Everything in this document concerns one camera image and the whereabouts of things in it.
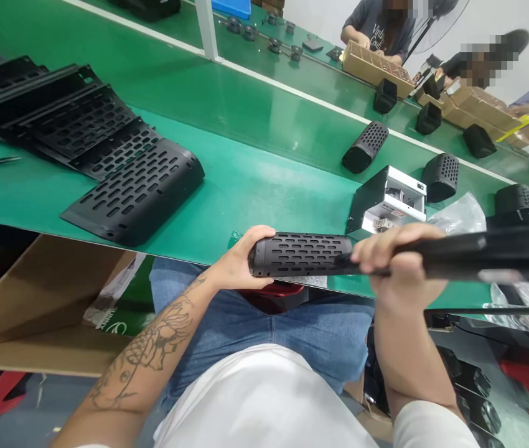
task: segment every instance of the dark t-shirt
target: dark t-shirt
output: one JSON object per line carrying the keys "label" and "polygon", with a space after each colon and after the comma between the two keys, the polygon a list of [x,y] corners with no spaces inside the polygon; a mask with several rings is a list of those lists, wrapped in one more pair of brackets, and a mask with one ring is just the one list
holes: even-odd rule
{"label": "dark t-shirt", "polygon": [[[383,0],[361,0],[347,18],[344,28],[348,25],[354,27],[370,39],[370,49],[377,51],[383,48],[385,42],[386,20],[383,20]],[[407,18],[401,30],[397,32],[396,39],[390,49],[385,51],[387,56],[398,55],[404,61],[408,55],[408,47],[414,32],[414,19]]]}

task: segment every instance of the clear plastic bag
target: clear plastic bag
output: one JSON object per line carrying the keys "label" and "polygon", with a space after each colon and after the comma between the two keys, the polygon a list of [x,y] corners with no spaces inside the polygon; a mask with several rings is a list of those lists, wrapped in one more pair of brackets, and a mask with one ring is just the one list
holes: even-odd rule
{"label": "clear plastic bag", "polygon": [[474,195],[470,192],[463,195],[453,204],[435,213],[429,224],[444,230],[448,235],[486,231],[487,219]]}

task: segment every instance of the small black speaker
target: small black speaker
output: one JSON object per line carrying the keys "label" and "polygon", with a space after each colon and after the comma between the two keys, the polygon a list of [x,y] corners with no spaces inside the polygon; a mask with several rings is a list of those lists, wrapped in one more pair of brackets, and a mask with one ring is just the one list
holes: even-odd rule
{"label": "small black speaker", "polygon": [[254,245],[248,265],[254,277],[342,275],[353,268],[335,259],[351,252],[352,240],[345,235],[277,232]]}
{"label": "small black speaker", "polygon": [[529,188],[526,185],[508,185],[495,194],[495,213],[514,212],[529,208]]}
{"label": "small black speaker", "polygon": [[428,135],[435,132],[441,125],[441,109],[432,103],[426,103],[416,121],[416,130],[422,135]]}
{"label": "small black speaker", "polygon": [[478,124],[473,124],[464,131],[464,140],[470,154],[477,159],[490,156],[497,150],[487,131]]}
{"label": "small black speaker", "polygon": [[386,114],[397,103],[397,86],[388,79],[383,79],[377,86],[373,109],[381,114]]}
{"label": "small black speaker", "polygon": [[388,135],[389,130],[384,124],[372,121],[347,150],[341,160],[342,165],[354,174],[361,173],[375,159]]}
{"label": "small black speaker", "polygon": [[452,197],[457,190],[459,162],[449,154],[439,154],[424,167],[422,182],[426,184],[426,201],[440,202]]}

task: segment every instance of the black cable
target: black cable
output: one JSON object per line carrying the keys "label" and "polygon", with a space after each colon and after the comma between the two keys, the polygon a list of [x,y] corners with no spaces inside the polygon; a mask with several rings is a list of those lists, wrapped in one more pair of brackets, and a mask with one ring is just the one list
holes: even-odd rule
{"label": "black cable", "polygon": [[480,334],[480,333],[471,332],[470,330],[465,330],[465,329],[463,329],[462,327],[460,327],[459,325],[457,325],[454,322],[452,322],[451,325],[453,325],[455,328],[458,328],[458,329],[462,330],[465,333],[470,333],[470,334],[473,334],[474,336],[480,336],[480,337],[483,337],[485,339],[489,339],[491,341],[498,342],[500,344],[507,345],[507,346],[511,347],[511,344],[508,344],[507,342],[503,342],[503,341],[500,341],[499,339],[495,339],[495,338],[492,338],[490,336],[486,336],[486,335],[483,335],[483,334]]}

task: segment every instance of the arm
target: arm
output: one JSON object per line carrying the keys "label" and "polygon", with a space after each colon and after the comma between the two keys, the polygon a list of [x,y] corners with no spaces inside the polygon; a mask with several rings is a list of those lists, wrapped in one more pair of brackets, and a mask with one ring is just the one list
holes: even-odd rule
{"label": "arm", "polygon": [[360,263],[365,274],[391,268],[390,277],[371,277],[370,285],[377,296],[375,348],[394,420],[406,404],[416,400],[440,404],[463,420],[423,315],[447,282],[426,280],[422,256],[418,253],[393,256],[397,246],[443,236],[433,226],[410,224],[360,241],[352,254],[352,261]]}
{"label": "arm", "polygon": [[254,244],[275,231],[249,229],[119,354],[56,438],[54,448],[131,447],[219,289],[262,289],[248,269]]}

